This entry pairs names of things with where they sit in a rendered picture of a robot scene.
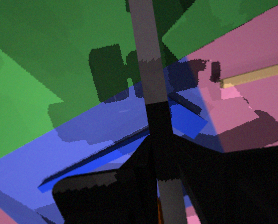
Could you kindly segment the green flat mat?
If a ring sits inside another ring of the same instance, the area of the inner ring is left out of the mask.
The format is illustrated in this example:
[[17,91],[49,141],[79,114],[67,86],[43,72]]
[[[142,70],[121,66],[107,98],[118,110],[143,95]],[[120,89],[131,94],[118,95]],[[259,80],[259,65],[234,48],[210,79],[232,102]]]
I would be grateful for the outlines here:
[[[278,0],[152,0],[165,68]],[[141,81],[128,0],[0,0],[0,158]]]

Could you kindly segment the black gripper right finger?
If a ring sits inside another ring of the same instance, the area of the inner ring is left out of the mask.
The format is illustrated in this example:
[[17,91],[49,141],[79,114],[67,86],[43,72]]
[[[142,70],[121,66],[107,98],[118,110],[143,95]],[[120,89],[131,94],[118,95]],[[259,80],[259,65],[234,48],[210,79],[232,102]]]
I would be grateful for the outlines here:
[[180,178],[201,224],[235,224],[238,181],[278,174],[278,145],[221,153],[173,135]]

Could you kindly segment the tan rectangular bar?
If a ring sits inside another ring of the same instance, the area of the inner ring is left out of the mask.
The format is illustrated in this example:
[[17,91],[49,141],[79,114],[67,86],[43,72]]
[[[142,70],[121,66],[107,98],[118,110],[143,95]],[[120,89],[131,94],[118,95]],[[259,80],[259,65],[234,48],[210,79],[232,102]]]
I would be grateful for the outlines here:
[[278,64],[266,66],[266,68],[243,73],[240,75],[223,78],[219,80],[219,83],[220,88],[224,89],[268,77],[273,77],[276,75],[278,75]]

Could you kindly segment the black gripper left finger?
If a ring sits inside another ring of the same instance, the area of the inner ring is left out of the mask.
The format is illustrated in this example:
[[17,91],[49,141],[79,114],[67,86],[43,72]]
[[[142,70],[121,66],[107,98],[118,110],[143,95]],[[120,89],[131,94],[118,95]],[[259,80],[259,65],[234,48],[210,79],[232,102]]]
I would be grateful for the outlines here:
[[54,184],[52,197],[64,221],[72,214],[130,208],[137,224],[159,224],[150,135],[120,168],[66,176]]

